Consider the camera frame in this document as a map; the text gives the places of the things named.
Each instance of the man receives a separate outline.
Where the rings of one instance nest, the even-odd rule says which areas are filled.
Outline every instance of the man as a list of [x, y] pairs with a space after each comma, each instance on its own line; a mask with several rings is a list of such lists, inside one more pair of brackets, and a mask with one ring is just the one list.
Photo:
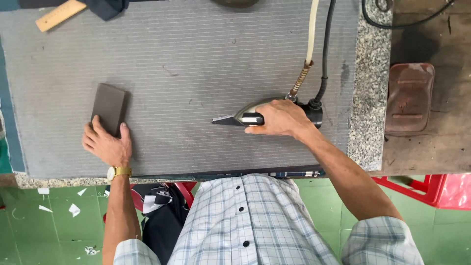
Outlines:
[[[265, 125], [246, 133], [289, 135], [304, 143], [326, 171], [348, 210], [359, 220], [342, 252], [344, 264], [423, 264], [409, 228], [371, 177], [333, 146], [289, 100], [257, 109]], [[129, 167], [129, 130], [121, 139], [93, 120], [83, 146], [115, 167]], [[160, 264], [142, 242], [129, 178], [111, 182], [103, 264]], [[168, 264], [339, 264], [316, 231], [292, 180], [263, 174], [203, 182]]]

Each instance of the checkered shirt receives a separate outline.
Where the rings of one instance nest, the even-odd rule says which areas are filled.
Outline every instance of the checkered shirt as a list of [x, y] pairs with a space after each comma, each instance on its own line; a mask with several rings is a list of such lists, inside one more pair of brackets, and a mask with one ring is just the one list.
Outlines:
[[[392, 217], [356, 223], [341, 262], [423, 265], [408, 226]], [[117, 246], [114, 264], [160, 262], [142, 241], [131, 239]], [[249, 174], [201, 183], [168, 264], [338, 265], [339, 261], [314, 228], [292, 180]]]

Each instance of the left hand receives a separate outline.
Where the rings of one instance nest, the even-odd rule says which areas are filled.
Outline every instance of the left hand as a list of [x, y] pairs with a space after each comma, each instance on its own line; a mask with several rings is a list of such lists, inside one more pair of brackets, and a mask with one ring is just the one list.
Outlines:
[[82, 146], [85, 150], [99, 157], [103, 162], [114, 167], [129, 167], [132, 154], [132, 144], [129, 128], [121, 123], [121, 139], [111, 136], [100, 124], [98, 115], [93, 117], [93, 129], [90, 122], [85, 124]]

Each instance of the green tiled floor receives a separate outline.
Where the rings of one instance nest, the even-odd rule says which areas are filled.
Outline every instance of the green tiled floor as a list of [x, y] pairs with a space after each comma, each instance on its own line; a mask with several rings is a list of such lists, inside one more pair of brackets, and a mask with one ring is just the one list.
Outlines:
[[[314, 225], [339, 256], [357, 221], [328, 179], [295, 180]], [[0, 189], [0, 265], [101, 264], [101, 252], [87, 256], [85, 246], [102, 248], [108, 198], [104, 186], [54, 188], [44, 197], [37, 190]], [[383, 188], [408, 223], [427, 265], [471, 264], [471, 211], [436, 210]], [[74, 203], [81, 212], [72, 217]], [[53, 211], [39, 210], [39, 205]]]

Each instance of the ruler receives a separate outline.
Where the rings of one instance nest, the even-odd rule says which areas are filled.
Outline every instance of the ruler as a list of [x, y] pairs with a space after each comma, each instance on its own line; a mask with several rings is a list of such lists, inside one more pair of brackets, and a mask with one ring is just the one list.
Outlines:
[[87, 5], [77, 0], [68, 0], [53, 11], [36, 20], [36, 25], [41, 32], [46, 32], [71, 16], [84, 10], [86, 7]]

